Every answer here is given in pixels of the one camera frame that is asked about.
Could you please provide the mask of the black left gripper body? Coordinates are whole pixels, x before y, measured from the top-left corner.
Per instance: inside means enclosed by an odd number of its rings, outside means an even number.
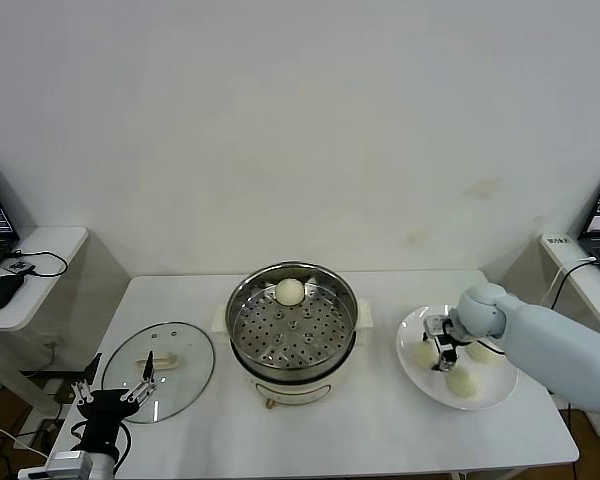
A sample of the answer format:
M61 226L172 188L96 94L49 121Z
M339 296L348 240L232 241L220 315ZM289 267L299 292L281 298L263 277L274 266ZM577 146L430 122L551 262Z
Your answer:
M123 398L125 394L125 389L96 390L91 400L78 402L78 411L86 424L75 450L90 454L119 453L116 442L122 421L140 409L139 402Z

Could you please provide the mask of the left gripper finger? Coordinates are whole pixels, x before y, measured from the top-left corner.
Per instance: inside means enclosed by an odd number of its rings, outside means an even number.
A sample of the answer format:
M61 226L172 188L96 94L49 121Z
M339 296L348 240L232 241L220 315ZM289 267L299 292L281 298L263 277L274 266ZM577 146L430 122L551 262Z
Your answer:
M121 401L129 403L144 404L157 388L154 376L153 352L150 351L147 359L142 364L142 374L140 382L120 398Z
M78 404L93 401L91 387L95 380L102 354L97 353L91 362L84 368L78 380L72 383L72 390Z

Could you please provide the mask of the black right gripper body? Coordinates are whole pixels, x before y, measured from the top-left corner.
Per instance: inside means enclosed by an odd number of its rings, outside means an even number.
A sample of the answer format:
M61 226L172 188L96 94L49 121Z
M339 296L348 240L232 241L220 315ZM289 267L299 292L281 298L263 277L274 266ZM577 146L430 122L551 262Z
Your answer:
M437 349L438 349L438 353L440 354L443 350L455 350L457 348L458 344L456 342L456 340L450 336L444 327L441 328L440 332L437 334ZM456 351L456 363L458 361L458 354Z

